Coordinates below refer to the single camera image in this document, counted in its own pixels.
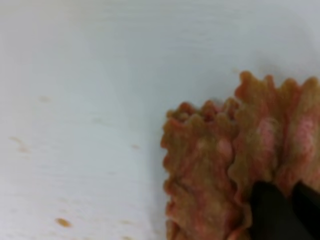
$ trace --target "white cutting board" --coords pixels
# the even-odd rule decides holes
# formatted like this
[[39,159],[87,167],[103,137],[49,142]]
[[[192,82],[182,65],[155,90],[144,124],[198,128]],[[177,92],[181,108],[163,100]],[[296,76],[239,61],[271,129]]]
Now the white cutting board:
[[319,10],[0,0],[0,239],[164,240],[166,110],[225,99],[244,69],[320,76]]

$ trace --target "orange stain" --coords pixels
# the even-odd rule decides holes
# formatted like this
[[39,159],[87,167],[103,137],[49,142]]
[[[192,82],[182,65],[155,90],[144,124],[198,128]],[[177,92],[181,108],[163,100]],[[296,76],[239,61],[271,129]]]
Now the orange stain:
[[55,221],[64,228],[70,228],[72,226],[72,224],[68,220],[65,220],[63,218],[57,218]]

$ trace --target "white surface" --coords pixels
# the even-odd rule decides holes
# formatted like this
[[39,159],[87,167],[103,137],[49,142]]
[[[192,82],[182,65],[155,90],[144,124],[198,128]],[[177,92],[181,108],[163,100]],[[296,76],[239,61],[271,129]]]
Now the white surface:
[[320,76],[319,9],[0,0],[0,238],[165,239],[166,110],[225,99],[244,69]]

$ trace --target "black object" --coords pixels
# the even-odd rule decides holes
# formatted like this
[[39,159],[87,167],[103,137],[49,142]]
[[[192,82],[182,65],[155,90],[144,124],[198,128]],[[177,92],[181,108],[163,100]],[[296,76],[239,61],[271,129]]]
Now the black object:
[[290,202],[273,184],[257,182],[250,204],[252,240],[320,240],[320,195],[302,183]]

